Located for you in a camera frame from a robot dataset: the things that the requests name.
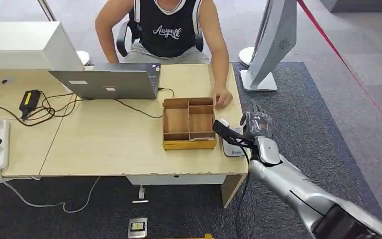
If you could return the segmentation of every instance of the man's hand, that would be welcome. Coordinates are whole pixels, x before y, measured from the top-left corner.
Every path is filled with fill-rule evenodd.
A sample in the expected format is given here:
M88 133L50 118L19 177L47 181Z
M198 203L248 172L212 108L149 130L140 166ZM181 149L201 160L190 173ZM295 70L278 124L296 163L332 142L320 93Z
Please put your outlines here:
M211 96L213 98L213 105L217 107L228 106L233 99L232 94L225 86L215 85L213 87L213 91L211 92Z

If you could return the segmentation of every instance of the wooden desk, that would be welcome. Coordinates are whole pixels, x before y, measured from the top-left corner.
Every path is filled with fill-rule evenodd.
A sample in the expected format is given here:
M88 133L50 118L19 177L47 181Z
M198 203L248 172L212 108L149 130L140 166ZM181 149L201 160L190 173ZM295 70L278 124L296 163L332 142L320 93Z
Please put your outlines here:
M9 79L9 82L2 84L4 79ZM46 71L0 71L0 106L17 116L21 116L18 107L25 91L36 89L43 91L48 97L67 93ZM70 97L52 98L51 106L56 109L62 108L69 102ZM37 126L26 127L3 110L0 110L0 117L11 119L9 167L3 175L14 177L39 175L62 118L53 118Z
M208 65L163 65L160 87L171 88L175 97L208 97L213 76ZM234 100L215 111L233 126L242 115L238 91L230 66L228 89ZM123 100L154 116L162 114L157 100ZM227 175L222 186L226 207L248 174L245 158L225 157L218 144L214 150L162 148L162 119L152 119L114 100L86 101L65 117L40 172L41 176L128 175Z

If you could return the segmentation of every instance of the white pole base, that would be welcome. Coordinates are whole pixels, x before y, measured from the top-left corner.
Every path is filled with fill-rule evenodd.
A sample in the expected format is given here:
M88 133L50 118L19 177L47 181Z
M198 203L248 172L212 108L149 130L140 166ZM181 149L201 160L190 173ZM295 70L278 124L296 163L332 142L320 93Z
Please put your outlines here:
M251 83L253 82L254 79L248 73L248 70L242 70L241 71L241 79L242 79L242 85L244 86L244 91L247 91L247 92L250 92L250 91L277 91L278 90L278 86L276 85L275 79L274 79L273 74L271 72L256 87L251 86Z
M90 54L85 51L77 51L77 55L80 58L84 66L88 66L92 62Z
M253 52L254 46L242 49L239 52L239 62L241 62L242 65L249 67L251 63L251 58L253 57Z

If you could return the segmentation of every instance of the man's arm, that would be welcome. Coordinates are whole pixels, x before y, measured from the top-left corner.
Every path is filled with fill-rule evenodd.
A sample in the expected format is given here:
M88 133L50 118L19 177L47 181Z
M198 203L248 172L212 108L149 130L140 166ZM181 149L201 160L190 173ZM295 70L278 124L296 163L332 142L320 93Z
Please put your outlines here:
M110 63L119 63L112 28L134 7L133 0L108 0L95 20L96 33Z
M213 104L227 106L232 94L226 88L229 72L229 53L220 29L219 17L213 0L201 0L199 21L211 52L211 68L214 75Z

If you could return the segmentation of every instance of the laptop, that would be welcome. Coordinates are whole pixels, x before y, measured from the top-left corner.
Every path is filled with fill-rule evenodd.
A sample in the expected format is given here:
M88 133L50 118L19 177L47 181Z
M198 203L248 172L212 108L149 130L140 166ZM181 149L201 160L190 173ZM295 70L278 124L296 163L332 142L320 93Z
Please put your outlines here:
M98 64L92 70L50 70L82 99L156 99L159 63Z

